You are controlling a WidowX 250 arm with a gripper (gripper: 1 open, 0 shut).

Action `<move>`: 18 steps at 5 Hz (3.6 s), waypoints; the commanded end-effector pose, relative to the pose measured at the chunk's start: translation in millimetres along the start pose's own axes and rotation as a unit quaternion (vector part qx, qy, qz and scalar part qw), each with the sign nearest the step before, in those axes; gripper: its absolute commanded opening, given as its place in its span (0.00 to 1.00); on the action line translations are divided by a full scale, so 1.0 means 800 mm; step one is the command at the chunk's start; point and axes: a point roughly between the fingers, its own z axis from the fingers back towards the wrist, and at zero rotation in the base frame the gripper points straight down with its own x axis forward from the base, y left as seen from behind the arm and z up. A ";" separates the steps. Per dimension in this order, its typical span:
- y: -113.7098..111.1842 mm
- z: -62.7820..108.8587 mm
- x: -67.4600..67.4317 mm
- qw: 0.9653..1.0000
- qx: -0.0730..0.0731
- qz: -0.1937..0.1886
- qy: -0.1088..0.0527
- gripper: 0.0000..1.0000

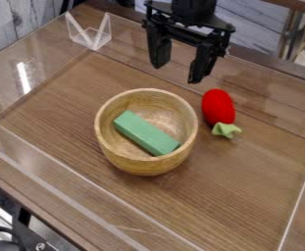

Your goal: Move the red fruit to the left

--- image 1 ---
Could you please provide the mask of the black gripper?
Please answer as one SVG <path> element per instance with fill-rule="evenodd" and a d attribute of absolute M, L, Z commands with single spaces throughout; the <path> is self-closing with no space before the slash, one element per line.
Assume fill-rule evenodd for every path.
<path fill-rule="evenodd" d="M 220 45 L 218 54 L 215 46 L 207 42 L 197 47 L 196 59 L 191 64 L 189 83 L 200 83 L 207 75 L 211 74 L 218 55 L 223 57 L 230 46 L 232 33 L 236 31 L 234 24 L 224 21 L 216 14 L 218 0 L 171 0 L 169 3 L 157 0 L 147 0 L 148 18 L 153 16 L 153 12 L 165 15 L 172 24 L 183 24 L 185 27 L 197 26 L 207 27 L 216 33 Z M 172 40 L 155 26 L 148 28 L 148 40 L 151 61 L 153 67 L 160 69 L 171 61 Z"/>

